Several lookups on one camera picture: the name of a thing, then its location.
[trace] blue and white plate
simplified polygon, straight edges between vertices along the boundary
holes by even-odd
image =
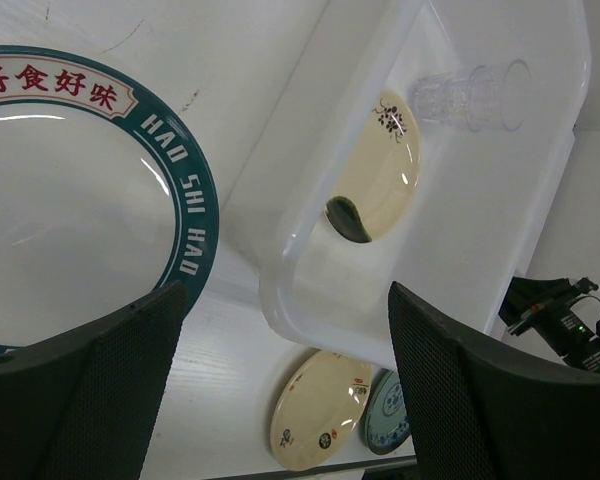
[[[191,308],[217,242],[209,166],[162,100],[93,60],[0,46],[0,353],[175,280]]]
[[[411,435],[396,372],[386,372],[378,382],[369,402],[364,428],[367,446],[376,455],[393,452]]]

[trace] plate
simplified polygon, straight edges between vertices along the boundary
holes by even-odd
[[[376,455],[393,452],[411,435],[400,378],[396,372],[387,372],[378,382],[364,426],[367,446]]]
[[[367,118],[325,214],[347,240],[377,240],[411,205],[419,173],[415,118],[405,101],[386,88]]]
[[[283,467],[320,465],[344,445],[369,395],[371,365],[318,352],[287,383],[271,421],[271,450]]]
[[[209,166],[164,102],[87,58],[0,46],[0,353],[175,280],[190,309],[217,242]]]

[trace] camera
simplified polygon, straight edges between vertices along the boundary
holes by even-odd
[[[584,277],[577,281],[529,280],[513,277],[500,307],[500,318],[511,335],[533,328],[569,366],[600,373],[600,319],[591,330],[572,307],[600,292]]]

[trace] clear plastic tray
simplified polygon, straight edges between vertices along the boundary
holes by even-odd
[[[419,185],[399,225],[364,245],[335,233],[323,208],[383,87],[406,98],[419,77],[516,58],[534,84],[516,132],[421,125]],[[221,215],[260,271],[269,325],[395,368],[397,280],[489,330],[553,198],[589,68],[581,0],[331,0]]]

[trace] clear glass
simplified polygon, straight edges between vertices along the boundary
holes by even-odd
[[[531,98],[531,72],[522,60],[421,78],[409,95],[421,122],[468,128],[520,128]]]

